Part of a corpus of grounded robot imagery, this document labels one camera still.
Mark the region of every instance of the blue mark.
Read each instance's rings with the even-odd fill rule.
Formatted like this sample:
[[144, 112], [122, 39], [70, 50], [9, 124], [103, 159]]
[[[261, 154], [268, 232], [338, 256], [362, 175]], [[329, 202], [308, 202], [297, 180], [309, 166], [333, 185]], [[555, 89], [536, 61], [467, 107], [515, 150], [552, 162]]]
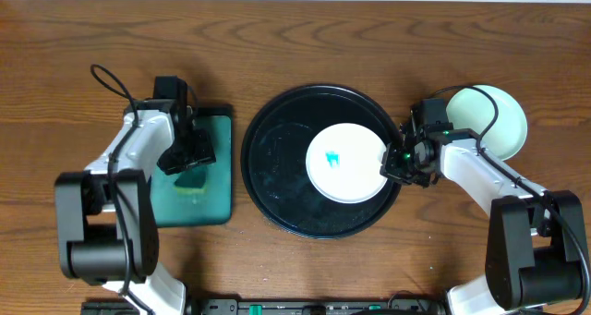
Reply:
[[334, 168], [335, 166], [338, 166], [340, 164], [339, 155], [335, 151], [326, 152], [326, 160], [329, 161], [331, 168]]

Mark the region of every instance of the wood grain surface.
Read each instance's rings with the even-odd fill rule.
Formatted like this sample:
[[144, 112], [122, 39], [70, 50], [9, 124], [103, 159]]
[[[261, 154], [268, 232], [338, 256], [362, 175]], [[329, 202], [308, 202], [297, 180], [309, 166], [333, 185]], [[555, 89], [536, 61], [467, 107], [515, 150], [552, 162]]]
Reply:
[[[126, 106], [91, 63], [137, 98], [172, 74], [203, 101], [230, 103], [236, 154], [254, 114], [294, 86], [354, 87], [398, 123], [436, 89], [493, 84], [529, 123], [509, 164], [576, 193], [591, 222], [591, 6], [0, 0], [2, 314], [77, 314], [88, 298], [114, 296], [67, 280], [57, 261], [54, 180], [106, 148]], [[237, 159], [234, 173], [229, 223], [160, 230], [161, 262], [198, 296], [437, 296], [484, 272], [488, 219], [451, 182], [403, 188], [369, 229], [318, 241], [265, 219]]]

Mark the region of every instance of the tabletop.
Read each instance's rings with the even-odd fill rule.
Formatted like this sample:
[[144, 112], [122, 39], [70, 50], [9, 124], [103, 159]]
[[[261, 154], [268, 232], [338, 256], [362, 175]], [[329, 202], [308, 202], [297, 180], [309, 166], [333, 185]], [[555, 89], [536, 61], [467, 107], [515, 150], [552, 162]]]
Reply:
[[[89, 73], [111, 69], [136, 98], [177, 75], [234, 107], [235, 154], [271, 98], [314, 82], [358, 89], [395, 123], [437, 89], [487, 83], [524, 108], [508, 164], [569, 189], [591, 222], [591, 6], [208, 0], [0, 0], [0, 312], [76, 314], [115, 297], [60, 272], [55, 178], [103, 152], [124, 100]], [[247, 194], [235, 159], [232, 219], [160, 230], [160, 261], [199, 297], [440, 296], [484, 272], [488, 218], [459, 187], [404, 187], [367, 230], [291, 235]], [[567, 311], [576, 302], [550, 310]]]

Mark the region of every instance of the black round tray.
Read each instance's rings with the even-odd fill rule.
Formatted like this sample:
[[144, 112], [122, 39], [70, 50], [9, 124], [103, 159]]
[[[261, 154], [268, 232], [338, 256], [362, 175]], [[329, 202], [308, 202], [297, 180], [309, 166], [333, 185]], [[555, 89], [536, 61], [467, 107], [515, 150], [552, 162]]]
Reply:
[[388, 181], [373, 198], [343, 204], [325, 198], [306, 171], [309, 143], [324, 128], [354, 123], [388, 144], [402, 145], [390, 117], [361, 92], [334, 85], [309, 85], [267, 103], [252, 120], [242, 144], [242, 177], [248, 194], [273, 222], [300, 236], [351, 236], [390, 209], [400, 185]]

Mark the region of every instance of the white plate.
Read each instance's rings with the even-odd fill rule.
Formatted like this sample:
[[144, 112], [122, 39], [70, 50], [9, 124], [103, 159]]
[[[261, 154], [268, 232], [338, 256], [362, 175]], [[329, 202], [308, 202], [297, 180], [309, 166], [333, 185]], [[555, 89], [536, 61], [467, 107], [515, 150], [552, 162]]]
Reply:
[[[475, 85], [488, 93], [499, 107], [495, 125], [482, 139], [489, 150], [502, 160], [513, 157], [525, 144], [527, 120], [524, 110], [509, 93], [489, 85]], [[457, 92], [447, 105], [447, 116], [454, 129], [471, 128], [480, 133], [494, 116], [490, 100], [471, 89]]]
[[369, 200], [387, 181], [380, 174], [385, 151], [380, 137], [366, 127], [355, 124], [327, 127], [308, 147], [308, 177], [331, 200], [348, 204]]

